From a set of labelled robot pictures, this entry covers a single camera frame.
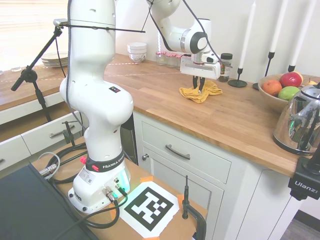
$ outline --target stack of plates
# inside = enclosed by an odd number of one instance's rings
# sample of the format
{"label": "stack of plates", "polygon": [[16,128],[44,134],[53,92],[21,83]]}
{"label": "stack of plates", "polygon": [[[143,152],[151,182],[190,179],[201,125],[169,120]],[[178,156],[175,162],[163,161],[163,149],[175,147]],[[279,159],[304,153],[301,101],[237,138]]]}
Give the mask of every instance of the stack of plates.
{"label": "stack of plates", "polygon": [[[68,52],[67,51],[62,51],[59,52],[60,55],[60,60],[62,66],[68,66]],[[60,62],[58,58],[57,52],[50,52],[43,54],[41,57],[43,65],[47,67],[60,67]]]}

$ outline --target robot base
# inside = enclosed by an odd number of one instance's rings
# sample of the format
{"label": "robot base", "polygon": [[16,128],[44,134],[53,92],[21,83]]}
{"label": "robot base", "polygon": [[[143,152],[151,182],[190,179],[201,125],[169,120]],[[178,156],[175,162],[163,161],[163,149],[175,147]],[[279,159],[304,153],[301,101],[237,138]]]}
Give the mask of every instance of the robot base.
{"label": "robot base", "polygon": [[73,180],[68,199],[82,213],[92,214],[111,203],[106,197],[106,189],[111,190],[114,197],[122,196],[116,185],[122,187],[126,193],[130,191],[130,173],[124,161],[107,172],[88,171],[84,166]]}
{"label": "robot base", "polygon": [[100,201],[95,205],[86,206],[78,200],[78,196],[75,194],[74,188],[71,188],[68,191],[68,198],[72,205],[84,214],[92,214],[96,211],[103,209],[111,203],[110,200],[107,197],[105,197],[103,201]]}

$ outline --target electric kettle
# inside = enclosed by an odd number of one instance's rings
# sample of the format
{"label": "electric kettle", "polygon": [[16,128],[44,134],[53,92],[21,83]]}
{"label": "electric kettle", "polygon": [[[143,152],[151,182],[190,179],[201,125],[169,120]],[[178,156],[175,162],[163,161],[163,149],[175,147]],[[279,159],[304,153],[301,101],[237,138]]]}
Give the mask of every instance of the electric kettle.
{"label": "electric kettle", "polygon": [[320,143],[320,83],[303,87],[283,109],[274,142],[300,156],[313,155]]}

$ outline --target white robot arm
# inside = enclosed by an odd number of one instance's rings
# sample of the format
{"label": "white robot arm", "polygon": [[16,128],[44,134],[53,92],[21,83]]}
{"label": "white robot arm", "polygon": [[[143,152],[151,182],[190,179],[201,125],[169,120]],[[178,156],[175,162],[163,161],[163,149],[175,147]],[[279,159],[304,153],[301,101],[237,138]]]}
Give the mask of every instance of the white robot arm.
{"label": "white robot arm", "polygon": [[[167,48],[193,54],[193,61],[182,60],[181,64],[189,74],[205,77],[204,73],[210,72],[210,78],[219,77],[220,64],[210,52],[200,25],[196,22],[190,29],[172,26],[169,16],[179,3],[180,0],[154,0],[151,8],[152,19]],[[72,26],[114,29],[115,12],[115,0],[68,0],[68,24]],[[210,38],[211,21],[201,22]],[[60,85],[60,93],[73,109],[88,117],[90,126],[84,133],[88,157],[68,195],[76,196],[69,200],[86,214],[110,204],[105,192],[121,196],[118,184],[126,192],[130,190],[120,127],[133,112],[133,98],[120,86],[104,81],[105,68],[115,57],[115,45],[114,30],[69,29],[68,75]]]}
{"label": "white robot arm", "polygon": [[192,59],[182,57],[180,71],[195,77],[217,79],[221,66],[218,57],[211,51],[207,38],[212,36],[212,23],[209,19],[194,20],[191,28],[173,26],[169,17],[177,10],[180,0],[147,0],[151,8],[150,15],[160,32],[164,45],[169,51],[192,54]]}

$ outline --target yellow towel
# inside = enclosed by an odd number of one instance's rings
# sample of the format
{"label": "yellow towel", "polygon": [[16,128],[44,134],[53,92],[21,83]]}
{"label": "yellow towel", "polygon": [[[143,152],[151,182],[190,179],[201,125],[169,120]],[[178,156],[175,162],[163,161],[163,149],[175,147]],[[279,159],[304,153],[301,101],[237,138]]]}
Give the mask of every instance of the yellow towel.
{"label": "yellow towel", "polygon": [[204,82],[204,86],[202,92],[199,93],[199,85],[194,89],[191,88],[183,88],[179,89],[182,96],[186,99],[191,99],[192,101],[201,104],[203,103],[209,95],[219,95],[222,94],[222,90],[217,87],[217,85],[211,80],[207,80]]}

